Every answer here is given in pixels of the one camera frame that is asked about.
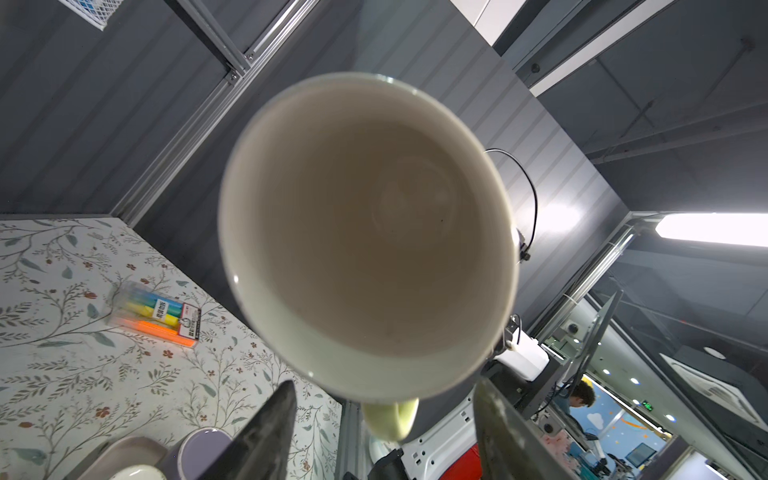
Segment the beige tray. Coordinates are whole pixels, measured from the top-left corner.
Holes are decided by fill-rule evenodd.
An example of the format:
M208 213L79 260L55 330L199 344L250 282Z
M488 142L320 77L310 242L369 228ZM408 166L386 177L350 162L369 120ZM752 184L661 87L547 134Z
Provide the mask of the beige tray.
M147 437L123 437L99 445L64 480L106 480L132 465L154 465L168 452Z

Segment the purple cup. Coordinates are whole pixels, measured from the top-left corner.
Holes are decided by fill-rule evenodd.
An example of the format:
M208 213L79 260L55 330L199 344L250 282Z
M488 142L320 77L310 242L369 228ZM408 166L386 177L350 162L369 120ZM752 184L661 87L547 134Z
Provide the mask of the purple cup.
M232 443L224 430L204 427L178 442L157 467L168 480L197 480Z

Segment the white label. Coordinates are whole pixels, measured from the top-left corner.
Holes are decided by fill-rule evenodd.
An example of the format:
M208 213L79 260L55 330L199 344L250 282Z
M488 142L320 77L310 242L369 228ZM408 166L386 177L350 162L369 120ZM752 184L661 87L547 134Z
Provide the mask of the white label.
M154 312L152 312L152 318L158 319L161 322L165 321L165 315L168 313L168 302L165 300L157 299L154 304Z
M179 317L179 335L188 339L200 339L200 309L185 303Z

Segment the highlighter pack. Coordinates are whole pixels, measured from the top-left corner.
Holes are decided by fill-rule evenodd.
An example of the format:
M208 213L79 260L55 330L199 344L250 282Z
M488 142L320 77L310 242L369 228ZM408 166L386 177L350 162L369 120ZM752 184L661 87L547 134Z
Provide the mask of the highlighter pack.
M200 339L199 308L152 293L135 282L121 287L110 322L182 346L193 347Z

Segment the orange highlighter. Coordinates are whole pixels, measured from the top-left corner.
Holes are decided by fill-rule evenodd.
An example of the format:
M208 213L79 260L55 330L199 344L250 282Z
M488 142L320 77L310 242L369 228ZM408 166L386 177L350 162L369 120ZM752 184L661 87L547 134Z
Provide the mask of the orange highlighter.
M147 320L139 320L137 322L129 322L127 324L129 328L137 330L138 332L146 333L148 335L154 335L163 340L169 342L178 343L182 346L195 346L197 340L181 336L175 329L169 329L164 326L157 325L156 323L148 322Z

